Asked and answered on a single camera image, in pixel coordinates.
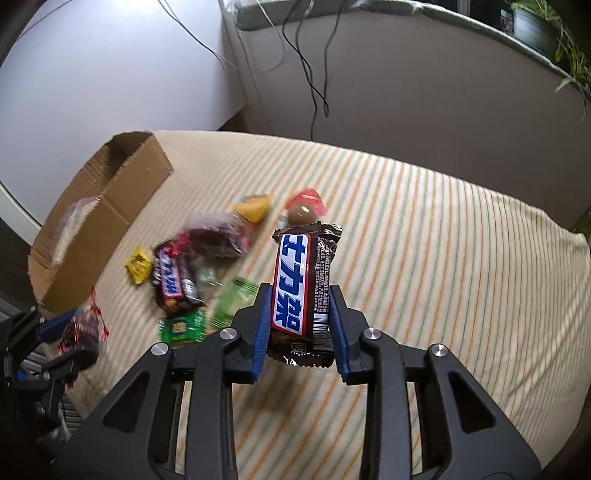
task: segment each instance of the black cable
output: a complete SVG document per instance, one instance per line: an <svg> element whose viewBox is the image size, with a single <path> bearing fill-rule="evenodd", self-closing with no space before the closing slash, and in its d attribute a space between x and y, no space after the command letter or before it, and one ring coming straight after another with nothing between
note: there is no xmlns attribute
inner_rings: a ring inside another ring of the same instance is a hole
<svg viewBox="0 0 591 480"><path fill-rule="evenodd" d="M315 93L318 94L318 96L320 97L320 99L323 102L323 107L324 107L324 114L326 116L328 116L329 114L329 105L326 102L326 99L324 98L324 95L322 95L322 93L319 92L319 90L314 86L313 83L313 77L312 77L312 67L310 66L310 63L306 60L306 58L302 55L302 52L299 48L299 32L302 26L302 23L304 22L304 20L306 19L305 17L302 17L302 19L300 20L300 24L298 25L298 28L295 32L296 34L296 43L297 46L295 46L292 42L290 42L290 39L287 38L287 35L285 34L285 26L287 25L287 22L289 22L291 15L293 14L294 10L298 7L298 5L300 4L301 0L295 0L295 2L293 3L293 5L291 6L287 17L285 18L285 21L283 22L283 25L281 27L281 34L283 35L283 38L285 39L285 41L287 42L287 44L298 54L298 56L300 57L300 61L302 64L302 68L304 69L304 75L306 75L306 82L308 83L308 85L310 85L310 92L312 95L312 101L314 103L314 115L312 117L312 122L310 124L310 140L314 141L314 124L316 123L316 116L318 114L318 104L316 103L316 97L315 97Z"/></svg>
<svg viewBox="0 0 591 480"><path fill-rule="evenodd" d="M166 5L168 6L168 8L170 8L170 12L168 11L168 9L164 6L164 4L162 3L161 0L157 0L157 2L160 4L160 6L162 7L162 10L164 10L166 12L166 14L172 18L176 23L178 23L180 25L180 27L187 32L191 38L196 41L197 43L199 43L199 45L201 45L203 48L205 48L207 51L209 51L210 53L212 53L217 60L220 62L220 64L222 65L223 68L223 64L222 64L222 60L225 61L228 65L231 65L232 67L234 67L236 70L238 70L238 67L236 67L236 65L234 65L233 63L227 61L224 57L222 57L219 53L217 53L216 51L212 50L211 48L209 48L207 45L205 45L205 43L203 43L201 40L199 40L195 35L193 35L193 32L191 32L187 27L185 27L185 25L183 24L183 22L181 22L178 17L177 14L174 13L174 10L171 8L170 4L167 2L167 0L164 0L164 2L166 3Z"/></svg>
<svg viewBox="0 0 591 480"><path fill-rule="evenodd" d="M326 41L326 45L324 47L324 86L322 88L322 94L323 94L325 100L326 100L326 95L327 95L326 90L328 88L328 78L329 78L329 68L328 68L329 47L330 47L330 44L333 41L333 38L335 37L336 29L339 28L340 15L341 15L341 13L343 13L343 9L345 8L345 4L347 3L347 1L348 0L343 0L340 3L339 10L338 10L338 12L336 14L335 27L333 28L333 31L331 32L330 37Z"/></svg>
<svg viewBox="0 0 591 480"><path fill-rule="evenodd" d="M21 38L23 38L23 36L25 36L27 33L29 33L29 31L35 27L37 24L41 23L42 21L44 21L47 17L49 17L51 14L57 12L61 7L65 7L67 4L69 4L70 2L72 2L73 0L67 0L66 2L62 3L59 7L55 7L53 10L51 10L49 13L43 15L39 20L37 20L35 23L33 23L30 27L26 28L25 30L23 30L21 32L21 34L18 36L18 38L16 39L15 43L17 41L19 41Z"/></svg>
<svg viewBox="0 0 591 480"><path fill-rule="evenodd" d="M314 86L314 76L313 76L313 72L312 72L312 67L310 66L310 63L306 60L306 58L302 54L301 48L300 48L300 31L301 31L301 27L303 25L303 22L307 18L307 16L304 14L304 16L300 20L300 22L295 30L295 45L290 42L289 38L287 38L287 36L285 34L285 26L287 25L287 22L289 22L291 15L295 11L295 9L298 7L301 0L295 0L295 2L291 6L291 9L290 9L289 13L287 14L287 17L285 18L285 21L283 22L283 25L281 27L281 34L283 35L283 38L285 39L287 44L299 55L300 61L301 61L301 66L302 66L302 69L304 70L304 75L306 76L306 81L307 81L308 85L310 85L310 93L312 96L312 102L314 103L314 114L312 115L312 122L310 123L310 140L312 140L312 141L314 141L314 126L316 124L316 118L318 116L318 104L316 102L316 96L314 95L315 93L318 94L318 96L322 100L324 116L328 117L330 115L330 107L329 107L329 104L326 100L327 90L328 90L328 75L329 75L328 74L328 50L330 48L330 45L331 45L333 39L335 38L336 31L339 28L340 16L343 13L343 10L345 8L347 1L348 0L342 0L342 2L340 3L339 9L336 14L335 26L334 26L332 32L330 33L328 40L326 41L326 45L324 46L324 55L323 55L324 56L324 84L323 84L323 88L322 88L322 93L320 93L318 91L318 89Z"/></svg>

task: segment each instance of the green leaf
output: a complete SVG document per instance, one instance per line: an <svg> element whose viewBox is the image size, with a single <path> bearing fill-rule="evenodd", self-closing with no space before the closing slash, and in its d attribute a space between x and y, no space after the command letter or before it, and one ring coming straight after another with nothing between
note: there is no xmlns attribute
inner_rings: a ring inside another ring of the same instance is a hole
<svg viewBox="0 0 591 480"><path fill-rule="evenodd" d="M572 78L572 77L566 77L565 79L562 79L562 82L560 82L560 85L558 85L556 87L556 90L554 92L558 93L560 90L562 90L564 87L566 87L569 83L573 83L573 82L574 82L574 78Z"/></svg>

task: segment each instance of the brown candy wrapper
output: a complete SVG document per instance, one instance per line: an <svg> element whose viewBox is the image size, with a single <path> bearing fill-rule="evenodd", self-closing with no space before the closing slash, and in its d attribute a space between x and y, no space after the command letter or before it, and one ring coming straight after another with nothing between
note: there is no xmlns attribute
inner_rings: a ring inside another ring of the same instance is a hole
<svg viewBox="0 0 591 480"><path fill-rule="evenodd" d="M276 230L279 245L267 354L285 364L329 367L329 274L342 228L320 222Z"/></svg>
<svg viewBox="0 0 591 480"><path fill-rule="evenodd" d="M190 261L189 242L185 235L154 248L152 287L156 303L169 316L191 313L204 305L197 292Z"/></svg>

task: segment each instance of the round chocolate candy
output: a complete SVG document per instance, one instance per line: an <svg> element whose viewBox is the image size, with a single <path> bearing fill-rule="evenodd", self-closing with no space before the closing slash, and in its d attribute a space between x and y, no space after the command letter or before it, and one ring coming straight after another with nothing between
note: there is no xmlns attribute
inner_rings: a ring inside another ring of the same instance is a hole
<svg viewBox="0 0 591 480"><path fill-rule="evenodd" d="M287 223L291 226L316 223L318 216L314 209L305 203L295 203L287 210Z"/></svg>

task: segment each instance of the striped cloth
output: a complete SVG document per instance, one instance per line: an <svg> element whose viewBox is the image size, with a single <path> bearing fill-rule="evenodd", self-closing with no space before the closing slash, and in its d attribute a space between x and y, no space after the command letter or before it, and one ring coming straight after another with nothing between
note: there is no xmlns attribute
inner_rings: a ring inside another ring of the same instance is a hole
<svg viewBox="0 0 591 480"><path fill-rule="evenodd" d="M83 414L158 340L149 285L124 262L175 234L191 212L228 210L242 194L274 198L259 241L225 281L272 281L275 219L314 187L325 220L343 225L331 269L348 305L399 343L449 346L546 464L573 431L591 381L590 258L582 235L513 198L388 158L284 138L158 132L175 172L140 213L97 284L111 330L72 397ZM333 366L267 359L260 381L233 389L241 480L355 479L364 387ZM421 468L409 388L415 471ZM182 470L183 410L177 468Z"/></svg>

